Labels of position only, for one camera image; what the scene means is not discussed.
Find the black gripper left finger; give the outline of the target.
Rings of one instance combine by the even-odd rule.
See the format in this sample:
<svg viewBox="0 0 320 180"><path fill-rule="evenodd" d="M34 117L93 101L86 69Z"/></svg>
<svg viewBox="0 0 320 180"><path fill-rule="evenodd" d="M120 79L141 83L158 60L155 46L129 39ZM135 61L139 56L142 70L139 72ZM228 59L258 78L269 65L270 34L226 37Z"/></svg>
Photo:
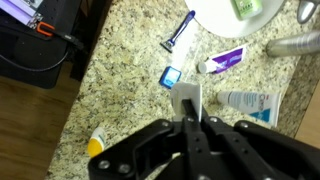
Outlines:
<svg viewBox="0 0 320 180"><path fill-rule="evenodd" d="M198 115L190 100L182 101L186 112L182 130L186 140L186 167L191 180L213 180L209 165L211 154L207 137L201 129Z"/></svg>

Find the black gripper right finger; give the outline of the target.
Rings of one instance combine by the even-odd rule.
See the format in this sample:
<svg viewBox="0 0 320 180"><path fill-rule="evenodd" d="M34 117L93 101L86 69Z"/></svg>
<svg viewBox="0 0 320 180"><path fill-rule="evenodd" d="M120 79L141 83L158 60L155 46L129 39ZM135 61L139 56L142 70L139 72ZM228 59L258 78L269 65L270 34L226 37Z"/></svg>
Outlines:
<svg viewBox="0 0 320 180"><path fill-rule="evenodd" d="M220 118L201 114L201 128L205 132L215 158L221 180L275 180L276 174L247 139Z"/></svg>

